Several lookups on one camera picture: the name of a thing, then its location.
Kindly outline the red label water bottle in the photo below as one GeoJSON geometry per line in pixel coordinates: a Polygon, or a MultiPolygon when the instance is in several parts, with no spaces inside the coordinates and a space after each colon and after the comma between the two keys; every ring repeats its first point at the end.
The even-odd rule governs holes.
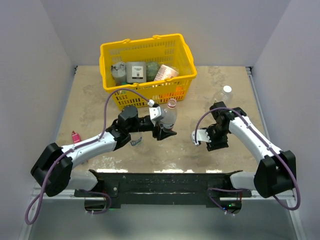
{"type": "Polygon", "coordinates": [[[172,129],[175,125],[178,109],[177,101],[174,98],[170,98],[167,102],[166,107],[163,110],[164,118],[160,120],[160,123],[166,129],[172,129]]]}

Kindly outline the large clear square bottle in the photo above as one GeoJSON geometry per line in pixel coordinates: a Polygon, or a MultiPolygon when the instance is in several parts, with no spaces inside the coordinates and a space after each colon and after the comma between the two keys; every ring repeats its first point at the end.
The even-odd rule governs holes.
{"type": "Polygon", "coordinates": [[[224,93],[223,92],[223,87],[218,90],[214,95],[213,95],[213,102],[224,102],[224,104],[227,106],[233,98],[233,93],[224,93]]]}

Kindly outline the white bottle cap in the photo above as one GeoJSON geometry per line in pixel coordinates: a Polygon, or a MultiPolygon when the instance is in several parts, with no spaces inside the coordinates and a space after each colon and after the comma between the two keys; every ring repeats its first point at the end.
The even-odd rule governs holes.
{"type": "Polygon", "coordinates": [[[225,86],[223,86],[222,91],[225,94],[230,94],[232,92],[232,88],[229,85],[225,85],[225,86]]]}

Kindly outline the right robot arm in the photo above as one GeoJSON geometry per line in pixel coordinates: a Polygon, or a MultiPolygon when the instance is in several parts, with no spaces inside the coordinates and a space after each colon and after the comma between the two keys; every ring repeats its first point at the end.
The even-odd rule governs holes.
{"type": "Polygon", "coordinates": [[[223,183],[223,192],[230,197],[241,189],[256,190],[263,198],[273,197],[297,186],[296,157],[271,143],[240,108],[228,108],[216,102],[210,108],[216,121],[205,128],[207,150],[227,148],[228,134],[235,135],[257,161],[255,172],[236,171],[223,183]]]}

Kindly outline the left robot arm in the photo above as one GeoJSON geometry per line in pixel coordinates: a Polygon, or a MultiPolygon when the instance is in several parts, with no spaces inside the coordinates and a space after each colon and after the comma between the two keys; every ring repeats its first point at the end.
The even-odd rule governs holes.
{"type": "Polygon", "coordinates": [[[102,135],[71,145],[47,145],[30,173],[47,196],[53,197],[67,189],[72,170],[78,165],[104,153],[116,151],[131,141],[132,133],[151,132],[153,138],[164,140],[177,133],[166,128],[161,120],[164,110],[156,105],[149,115],[138,116],[135,106],[126,106],[102,135]]]}

